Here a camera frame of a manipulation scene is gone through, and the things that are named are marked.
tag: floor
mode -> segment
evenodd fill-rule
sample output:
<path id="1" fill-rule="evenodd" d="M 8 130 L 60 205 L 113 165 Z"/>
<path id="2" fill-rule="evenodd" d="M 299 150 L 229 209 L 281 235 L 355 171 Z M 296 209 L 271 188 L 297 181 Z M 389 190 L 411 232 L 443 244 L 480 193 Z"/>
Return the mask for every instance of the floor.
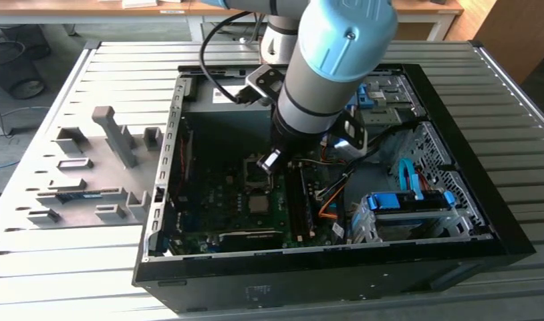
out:
<path id="1" fill-rule="evenodd" d="M 101 41 L 189 41 L 189 30 L 184 23 L 140 23 L 111 25 L 77 25 L 79 36 L 69 37 L 61 25 L 45 25 L 44 35 L 52 48 L 52 55 L 36 62 L 36 67 L 45 80 L 44 94 L 29 100 L 12 100 L 0 90 L 0 111 L 5 113 L 20 107 L 51 106 L 63 82 L 75 65 L 84 44 L 89 39 Z M 240 25 L 227 28 L 228 33 L 217 35 L 216 40 L 236 39 L 244 34 L 249 37 L 252 28 Z M 524 82 L 528 93 L 544 111 L 544 61 Z M 27 110 L 4 118 L 4 125 L 13 128 L 12 138 L 0 137 L 0 165 L 19 161 L 28 147 L 45 110 Z M 0 192 L 9 180 L 15 167 L 0 169 Z"/>

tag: metal workbench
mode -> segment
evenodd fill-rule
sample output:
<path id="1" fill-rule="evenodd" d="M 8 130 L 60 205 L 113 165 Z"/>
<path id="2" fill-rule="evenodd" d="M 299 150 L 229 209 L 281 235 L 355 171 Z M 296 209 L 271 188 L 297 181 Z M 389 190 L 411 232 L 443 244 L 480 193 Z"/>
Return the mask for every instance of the metal workbench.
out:
<path id="1" fill-rule="evenodd" d="M 79 126 L 91 138 L 104 135 L 89 119 L 96 104 L 115 107 L 117 124 L 128 125 L 133 134 L 151 126 L 165 130 L 176 68 L 197 64 L 197 49 L 192 43 L 165 42 L 101 43 L 84 50 L 0 198 L 0 318 L 177 318 L 131 285 L 141 232 L 135 221 L 40 229 L 25 220 L 20 207 L 36 205 L 27 189 L 60 174 L 52 170 L 33 174 L 44 164 L 55 167 L 52 159 L 61 157 L 51 142 L 53 130 Z M 207 61 L 257 63 L 257 48 L 216 43 L 208 48 Z M 319 314 L 323 317 L 313 317 L 319 320 L 339 313 L 339 320 L 343 314 L 353 320 L 544 319 L 544 115 L 488 53 L 468 43 L 396 42 L 384 62 L 421 64 L 537 253 L 437 294 L 197 317 L 291 316 L 293 320 Z M 151 189 L 140 178 L 155 172 L 135 171 L 127 172 L 129 183 L 135 189 Z"/>

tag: wooden desk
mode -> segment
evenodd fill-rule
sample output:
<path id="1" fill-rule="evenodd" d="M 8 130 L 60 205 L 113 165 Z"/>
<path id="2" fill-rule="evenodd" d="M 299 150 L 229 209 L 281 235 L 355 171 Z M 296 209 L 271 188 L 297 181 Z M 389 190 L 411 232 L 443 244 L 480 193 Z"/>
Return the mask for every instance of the wooden desk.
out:
<path id="1" fill-rule="evenodd" d="M 447 40 L 481 41 L 520 84 L 544 58 L 544 0 L 460 0 Z"/>
<path id="2" fill-rule="evenodd" d="M 203 41 L 201 25 L 205 22 L 220 22 L 240 11 L 225 10 L 204 4 L 200 0 L 189 0 L 188 23 L 193 41 Z M 443 40 L 453 18 L 464 8 L 456 0 L 447 0 L 445 5 L 431 3 L 429 0 L 392 0 L 399 13 L 397 40 Z M 251 22 L 252 17 L 244 17 L 239 22 Z"/>
<path id="3" fill-rule="evenodd" d="M 0 0 L 0 23 L 175 22 L 175 16 L 188 14 L 189 5 L 160 2 L 156 7 L 124 9 L 121 1 Z"/>
<path id="4" fill-rule="evenodd" d="M 429 0 L 393 0 L 399 12 L 397 39 L 441 40 L 464 8 L 456 0 L 436 5 Z M 237 13 L 189 0 L 160 2 L 156 7 L 123 9 L 121 3 L 97 0 L 0 0 L 0 23 L 137 23 L 188 22 L 193 41 L 203 41 L 201 24 L 220 22 Z M 245 17 L 239 22 L 252 22 Z"/>
<path id="5" fill-rule="evenodd" d="M 227 11 L 204 4 L 200 0 L 189 0 L 189 2 L 189 15 L 223 15 L 223 12 Z M 437 5 L 429 0 L 392 0 L 392 2 L 400 15 L 437 15 L 443 11 L 452 11 L 451 14 L 459 15 L 464 11 L 456 0 L 447 0 L 445 5 Z M 240 11 L 228 11 L 231 15 L 237 12 Z"/>

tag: robotic arm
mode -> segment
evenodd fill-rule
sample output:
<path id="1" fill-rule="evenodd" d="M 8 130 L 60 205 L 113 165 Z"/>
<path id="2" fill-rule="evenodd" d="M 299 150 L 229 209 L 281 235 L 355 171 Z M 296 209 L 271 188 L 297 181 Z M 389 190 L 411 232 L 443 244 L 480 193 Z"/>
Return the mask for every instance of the robotic arm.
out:
<path id="1" fill-rule="evenodd" d="M 271 174 L 329 131 L 367 144 L 344 107 L 384 57 L 397 29 L 391 0 L 203 0 L 227 9 L 272 16 L 269 28 L 291 32 L 300 20 L 288 71 L 273 113 L 272 153 L 260 166 Z"/>

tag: white label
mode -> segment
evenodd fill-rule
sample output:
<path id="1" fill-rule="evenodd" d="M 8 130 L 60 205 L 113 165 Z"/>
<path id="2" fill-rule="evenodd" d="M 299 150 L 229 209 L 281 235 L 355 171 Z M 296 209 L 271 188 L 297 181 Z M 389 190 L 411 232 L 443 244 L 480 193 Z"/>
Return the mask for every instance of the white label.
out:
<path id="1" fill-rule="evenodd" d="M 340 238 L 344 238 L 344 228 L 337 223 L 333 223 L 332 231 Z"/>
<path id="2" fill-rule="evenodd" d="M 271 156 L 268 157 L 268 159 L 264 162 L 264 165 L 271 168 L 273 162 L 276 161 L 276 159 L 279 158 L 279 153 L 275 151 Z"/>
<path id="3" fill-rule="evenodd" d="M 169 15 L 175 15 L 175 14 L 181 15 L 181 14 L 184 13 L 183 10 L 161 10 L 161 11 L 159 11 L 159 12 L 160 12 L 160 13 L 167 13 L 167 14 L 169 14 Z"/>
<path id="4" fill-rule="evenodd" d="M 385 99 L 385 94 L 383 92 L 369 92 L 371 99 Z"/>
<path id="5" fill-rule="evenodd" d="M 245 86 L 223 86 L 223 88 L 231 93 L 231 95 L 236 95 L 240 90 L 244 88 Z M 217 90 L 216 88 L 212 90 L 212 103 L 213 104 L 229 104 L 233 103 L 227 97 L 225 95 L 220 92 L 220 90 Z"/>
<path id="6" fill-rule="evenodd" d="M 324 135 L 324 137 L 321 138 L 321 142 L 319 142 L 320 146 L 327 146 L 327 134 Z"/>

